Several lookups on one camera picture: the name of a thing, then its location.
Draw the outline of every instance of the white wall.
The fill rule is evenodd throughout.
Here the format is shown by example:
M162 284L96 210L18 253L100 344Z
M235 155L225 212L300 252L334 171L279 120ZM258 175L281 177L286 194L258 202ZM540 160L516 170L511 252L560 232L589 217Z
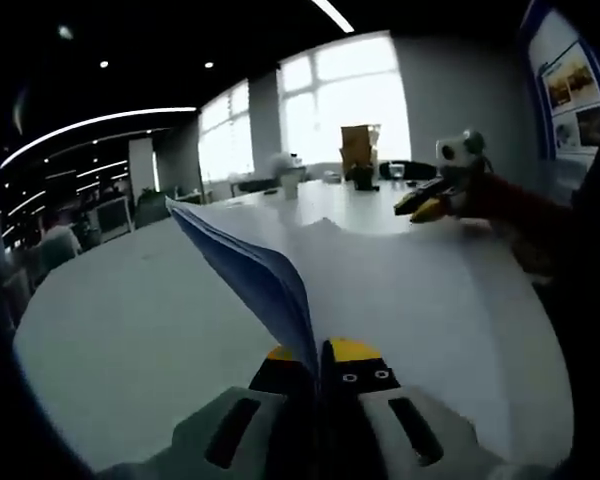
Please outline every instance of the white wall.
M249 80L253 166L257 177L271 176L269 158L282 150L277 72Z
M153 142L151 138L129 141L129 173L134 202L145 188L155 188L153 181Z
M162 190L178 186L189 193L201 188L197 118L173 129L156 145L156 162Z
M457 39L394 38L412 160L433 162L436 140L479 130L497 174L536 188L535 118L521 60Z

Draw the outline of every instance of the ceiling light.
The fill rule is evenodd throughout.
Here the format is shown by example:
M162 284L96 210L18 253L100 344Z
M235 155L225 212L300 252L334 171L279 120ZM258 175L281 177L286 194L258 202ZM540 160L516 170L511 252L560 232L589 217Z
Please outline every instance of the ceiling light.
M151 165L153 167L153 186L156 192L160 191L160 176L158 175L158 158L154 151L151 155Z
M7 235L9 235L11 232L13 232L13 229L14 229L14 228L16 228L16 226L15 226L15 225L11 225L9 228L7 228L7 231L6 231L6 232L4 232L4 233L2 234L2 238L6 237L6 236L7 236Z
M76 193L80 193L81 191L86 190L87 188L95 187L96 185L100 185L100 182L93 182L89 185L85 185L84 187L76 188Z
M152 113L184 113L184 112L195 112L197 110L196 107L166 107L166 108L147 108L144 110L131 110L129 112L120 112L120 113L112 113L110 115L104 115L102 117L90 118L89 120L83 120L78 123L74 123L72 125L67 125L66 127L62 127L53 132L47 133L40 138L35 139L31 143L27 143L23 147L20 147L18 150L9 155L1 164L0 170L13 162L16 158L18 158L23 153L32 149L33 147L40 145L47 140L57 137L58 135L62 135L63 133L70 132L71 130L75 130L76 128L86 127L87 125L92 125L94 123L106 122L107 120L115 120L116 118L125 118L125 117L133 117L136 115L150 115Z
M336 25L338 25L344 33L353 32L353 27L347 20L342 16L342 14L336 10L336 7L331 5L328 0L311 0L315 3L320 9L326 13L331 20L333 20Z
M70 173L76 173L75 170L67 170L66 172L54 173L53 175L47 175L45 180L51 180L52 178L62 177L64 175L69 175Z
M60 25L58 27L58 35L64 40L73 40L73 32L66 25Z
M10 217L11 215L13 215L14 213L16 213L18 210L20 210L22 207L24 207L26 204L28 204L29 202L34 201L36 198L40 197L41 195L44 195L46 192L43 190L39 193L36 193L33 197L29 198L28 200L25 200L24 202L22 202L20 205L18 205L16 208L14 208L13 210L11 210L7 216Z
M116 162L116 163L112 163L110 165L105 165L104 167L94 168L93 170L89 170L88 172L83 172L80 175L76 175L76 178L81 178L81 177L84 177L84 176L89 175L91 173L96 173L96 172L99 172L101 170L105 170L107 168L116 167L118 165L124 165L125 163L127 163L127 161L126 160L122 160L121 162Z

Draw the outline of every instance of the bright window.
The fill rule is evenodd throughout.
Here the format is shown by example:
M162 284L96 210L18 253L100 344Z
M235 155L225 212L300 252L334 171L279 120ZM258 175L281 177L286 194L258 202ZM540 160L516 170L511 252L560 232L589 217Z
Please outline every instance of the bright window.
M402 79L386 33L358 37L281 64L285 150L305 164L339 162L340 127L380 125L379 160L410 160Z
M202 180L252 173L249 84L242 82L202 109L198 153Z

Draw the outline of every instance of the table surface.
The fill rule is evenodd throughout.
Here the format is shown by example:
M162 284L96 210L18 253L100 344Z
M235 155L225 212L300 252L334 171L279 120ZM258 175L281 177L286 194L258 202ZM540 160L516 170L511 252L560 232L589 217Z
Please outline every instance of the table surface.
M205 208L266 205L303 225L327 217L365 234L419 232L427 226L393 215L408 191L402 182L372 193L316 181L300 185L298 200L255 193ZM493 364L497 376L476 378L441 358L435 368L423 359L400 380L471 419L480 441L505 458L551 465L568 453L573 429L566 369L524 273L504 245L495 250L466 248L465 262L483 292L494 352L471 360ZM473 320L459 321L470 328ZM94 470L169 445L178 422L227 387L248 385L275 345L172 219L51 272L15 338L40 405ZM456 348L471 354L470 344Z

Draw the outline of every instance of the dark ceiling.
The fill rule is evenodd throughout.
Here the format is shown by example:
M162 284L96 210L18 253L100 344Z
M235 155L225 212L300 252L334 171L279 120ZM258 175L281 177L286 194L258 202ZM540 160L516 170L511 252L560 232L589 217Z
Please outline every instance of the dark ceiling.
M5 92L4 146L57 128L127 110L200 107L234 83L271 70L290 55L345 34L310 0L73 1L22 8L10 31L17 57ZM393 29L411 35L470 34L512 42L524 1L441 12L430 2L332 0L355 33ZM488 28L468 28L480 14ZM58 35L66 25L72 40ZM102 60L109 62L101 69ZM205 69L207 61L214 68ZM22 132L14 124L19 119Z

